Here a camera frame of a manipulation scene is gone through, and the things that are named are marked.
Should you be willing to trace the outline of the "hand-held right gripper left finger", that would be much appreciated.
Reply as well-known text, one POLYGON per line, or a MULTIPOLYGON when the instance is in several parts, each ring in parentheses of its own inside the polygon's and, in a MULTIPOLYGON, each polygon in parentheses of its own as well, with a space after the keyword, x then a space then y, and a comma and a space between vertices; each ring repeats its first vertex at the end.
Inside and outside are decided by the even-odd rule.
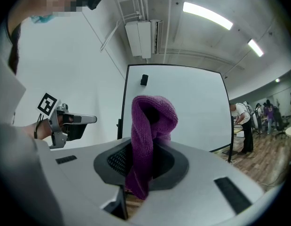
POLYGON ((67 226, 132 226, 125 202, 131 140, 53 150, 62 176, 59 196, 67 226))

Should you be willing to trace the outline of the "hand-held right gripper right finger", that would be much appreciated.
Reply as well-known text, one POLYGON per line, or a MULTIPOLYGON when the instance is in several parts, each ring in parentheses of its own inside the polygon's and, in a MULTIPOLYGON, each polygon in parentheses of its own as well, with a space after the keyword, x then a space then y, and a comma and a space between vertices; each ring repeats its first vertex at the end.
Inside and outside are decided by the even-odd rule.
POLYGON ((211 226, 236 214, 215 180, 228 177, 254 204, 262 188, 250 177, 214 153, 167 142, 189 161, 183 180, 170 190, 151 191, 141 207, 129 219, 136 226, 211 226))

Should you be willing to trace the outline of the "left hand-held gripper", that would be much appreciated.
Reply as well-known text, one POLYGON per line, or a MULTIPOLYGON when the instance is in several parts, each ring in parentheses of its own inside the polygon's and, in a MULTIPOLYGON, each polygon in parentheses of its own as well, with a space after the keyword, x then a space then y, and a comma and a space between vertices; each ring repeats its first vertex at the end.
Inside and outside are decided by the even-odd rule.
POLYGON ((81 139, 86 126, 97 122, 93 115, 69 113, 68 105, 49 93, 44 93, 37 110, 39 120, 47 119, 51 130, 52 145, 50 149, 63 148, 68 141, 81 139))

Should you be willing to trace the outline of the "purple cloth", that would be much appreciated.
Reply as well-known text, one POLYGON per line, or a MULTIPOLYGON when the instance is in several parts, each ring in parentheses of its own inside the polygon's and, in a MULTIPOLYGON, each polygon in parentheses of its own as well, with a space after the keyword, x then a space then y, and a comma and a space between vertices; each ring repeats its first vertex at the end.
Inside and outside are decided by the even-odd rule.
POLYGON ((136 96, 131 107, 131 145, 133 164, 126 176, 126 189, 144 200, 153 178, 153 140, 171 139, 178 124, 172 103, 162 96, 136 96))

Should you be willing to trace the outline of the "white whiteboard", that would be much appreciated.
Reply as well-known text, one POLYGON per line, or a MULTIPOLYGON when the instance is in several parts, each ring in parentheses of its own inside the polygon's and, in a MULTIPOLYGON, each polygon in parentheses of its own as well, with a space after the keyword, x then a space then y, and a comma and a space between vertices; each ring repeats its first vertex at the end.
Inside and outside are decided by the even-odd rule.
POLYGON ((229 99, 219 73, 182 65, 129 65, 119 139, 131 136, 132 100, 139 95, 162 96, 172 103, 178 116, 172 141, 208 152, 231 145, 229 99), (143 74, 149 76, 147 86, 140 85, 143 74))

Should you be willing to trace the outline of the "person's left forearm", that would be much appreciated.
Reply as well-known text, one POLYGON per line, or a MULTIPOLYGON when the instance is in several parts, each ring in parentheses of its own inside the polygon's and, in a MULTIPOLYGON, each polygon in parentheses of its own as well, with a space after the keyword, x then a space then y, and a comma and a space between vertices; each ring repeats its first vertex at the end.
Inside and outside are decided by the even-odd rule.
MULTIPOLYGON (((35 127, 35 123, 27 125, 27 126, 19 127, 19 128, 22 129, 29 137, 35 139, 34 138, 34 127, 35 127)), ((47 138, 48 136, 51 136, 51 133, 52 133, 52 130, 50 128, 48 120, 47 119, 43 120, 38 128, 38 138, 37 139, 43 140, 43 139, 47 138)))

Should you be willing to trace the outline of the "black wrist band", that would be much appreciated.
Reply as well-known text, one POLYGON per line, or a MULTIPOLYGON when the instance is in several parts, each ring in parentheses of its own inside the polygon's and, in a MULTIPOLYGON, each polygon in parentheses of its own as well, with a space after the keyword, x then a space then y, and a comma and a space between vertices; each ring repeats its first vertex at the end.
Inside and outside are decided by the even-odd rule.
POLYGON ((44 116, 40 113, 39 117, 37 119, 37 122, 35 123, 35 127, 34 127, 34 138, 37 139, 38 138, 38 128, 40 126, 40 124, 42 123, 44 119, 44 116))

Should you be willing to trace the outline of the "person's grey shirt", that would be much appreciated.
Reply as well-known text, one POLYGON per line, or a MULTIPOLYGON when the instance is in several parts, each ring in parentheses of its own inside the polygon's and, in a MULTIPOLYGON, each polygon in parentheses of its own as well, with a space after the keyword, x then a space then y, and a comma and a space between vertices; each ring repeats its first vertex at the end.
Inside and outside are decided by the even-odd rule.
POLYGON ((0 181, 12 204, 41 226, 63 226, 59 205, 44 175, 36 141, 11 124, 25 87, 9 68, 12 42, 0 24, 0 181))

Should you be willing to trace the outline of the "small wooden black-legged desk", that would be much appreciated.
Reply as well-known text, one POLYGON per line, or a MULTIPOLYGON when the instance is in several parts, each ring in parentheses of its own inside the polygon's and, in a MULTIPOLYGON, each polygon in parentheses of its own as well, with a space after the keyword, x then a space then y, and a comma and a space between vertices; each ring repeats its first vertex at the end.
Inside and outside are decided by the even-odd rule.
POLYGON ((240 124, 235 125, 233 129, 233 134, 236 137, 244 137, 244 130, 242 125, 240 124))

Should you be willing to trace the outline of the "white air conditioner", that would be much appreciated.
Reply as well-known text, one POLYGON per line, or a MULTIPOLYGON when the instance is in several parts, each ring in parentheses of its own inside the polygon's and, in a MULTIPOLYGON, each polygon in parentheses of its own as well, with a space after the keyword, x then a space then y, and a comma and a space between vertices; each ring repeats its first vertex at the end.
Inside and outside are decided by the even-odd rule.
POLYGON ((133 57, 150 59, 159 54, 162 46, 162 20, 131 21, 126 23, 125 30, 133 57))

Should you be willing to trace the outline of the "black office chair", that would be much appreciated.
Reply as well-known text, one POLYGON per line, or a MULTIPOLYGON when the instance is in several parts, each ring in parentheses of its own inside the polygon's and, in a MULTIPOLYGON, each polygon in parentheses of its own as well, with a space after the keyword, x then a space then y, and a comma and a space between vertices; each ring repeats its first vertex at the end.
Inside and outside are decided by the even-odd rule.
POLYGON ((275 119, 275 127, 278 131, 278 133, 275 135, 276 137, 279 135, 285 135, 285 129, 289 125, 288 122, 283 122, 283 119, 281 117, 280 112, 275 112, 274 113, 274 119, 275 119))

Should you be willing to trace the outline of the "ceiling strip light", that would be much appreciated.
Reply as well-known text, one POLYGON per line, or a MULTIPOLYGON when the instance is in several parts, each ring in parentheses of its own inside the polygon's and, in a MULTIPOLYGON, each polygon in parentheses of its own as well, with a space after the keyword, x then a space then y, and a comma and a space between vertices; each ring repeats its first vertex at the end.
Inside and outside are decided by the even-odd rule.
POLYGON ((224 18, 223 16, 206 9, 204 7, 198 6, 196 4, 192 4, 189 2, 184 2, 183 3, 183 12, 190 13, 196 16, 203 17, 205 19, 208 19, 224 28, 227 30, 231 30, 233 23, 229 21, 228 19, 224 18))
POLYGON ((256 53, 258 57, 261 57, 264 55, 264 52, 261 50, 261 48, 258 46, 258 44, 256 43, 254 39, 250 39, 248 41, 248 45, 256 53))

